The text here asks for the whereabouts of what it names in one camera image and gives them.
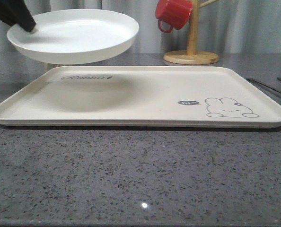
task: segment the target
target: tray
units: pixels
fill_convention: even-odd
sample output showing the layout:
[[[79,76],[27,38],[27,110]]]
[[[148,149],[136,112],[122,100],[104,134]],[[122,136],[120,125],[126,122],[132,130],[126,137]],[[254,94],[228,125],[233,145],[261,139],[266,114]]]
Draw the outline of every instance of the tray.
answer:
[[[274,128],[281,106],[221,67],[63,66],[2,102],[0,124]]]
[[[7,32],[23,55],[51,64],[83,64],[112,58],[134,42],[139,25],[131,17],[101,9],[68,9],[34,16],[36,30],[19,25]]]

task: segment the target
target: cartoon rabbit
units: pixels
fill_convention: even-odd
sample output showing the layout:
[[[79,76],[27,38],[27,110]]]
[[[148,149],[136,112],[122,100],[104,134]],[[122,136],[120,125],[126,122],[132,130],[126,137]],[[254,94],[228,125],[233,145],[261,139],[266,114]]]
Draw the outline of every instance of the cartoon rabbit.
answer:
[[[208,117],[259,117],[233,98],[207,98]]]

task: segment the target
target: wooden mug stand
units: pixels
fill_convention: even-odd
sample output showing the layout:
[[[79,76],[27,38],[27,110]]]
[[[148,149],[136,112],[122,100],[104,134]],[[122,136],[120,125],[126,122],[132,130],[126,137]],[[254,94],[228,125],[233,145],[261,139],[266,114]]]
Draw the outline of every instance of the wooden mug stand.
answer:
[[[168,52],[164,55],[164,60],[185,65],[203,65],[216,63],[219,61],[219,57],[217,54],[206,51],[197,51],[197,34],[200,8],[209,5],[217,0],[208,0],[202,4],[200,4],[200,0],[191,1],[193,4],[193,9],[190,17],[187,50]]]

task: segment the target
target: gray curtain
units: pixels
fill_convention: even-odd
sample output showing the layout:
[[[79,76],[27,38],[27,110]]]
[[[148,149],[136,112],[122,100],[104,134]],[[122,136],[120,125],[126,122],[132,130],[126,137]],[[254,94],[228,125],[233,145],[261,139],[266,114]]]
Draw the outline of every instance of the gray curtain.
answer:
[[[158,0],[25,0],[32,15],[62,9],[106,9],[136,19],[140,31],[130,52],[184,50],[188,25],[164,34],[157,27]],[[15,51],[0,22],[0,52]],[[216,53],[281,53],[281,0],[219,0],[200,10],[198,49]]]

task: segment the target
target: granite countertop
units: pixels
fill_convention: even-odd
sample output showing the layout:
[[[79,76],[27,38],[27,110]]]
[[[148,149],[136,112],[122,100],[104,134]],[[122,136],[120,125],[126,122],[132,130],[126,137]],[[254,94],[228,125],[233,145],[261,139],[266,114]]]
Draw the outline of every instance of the granite countertop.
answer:
[[[90,65],[166,65],[124,53]],[[224,54],[281,89],[281,54]],[[0,102],[44,73],[0,53]],[[281,95],[259,87],[281,105]],[[281,226],[281,127],[0,125],[0,226]]]

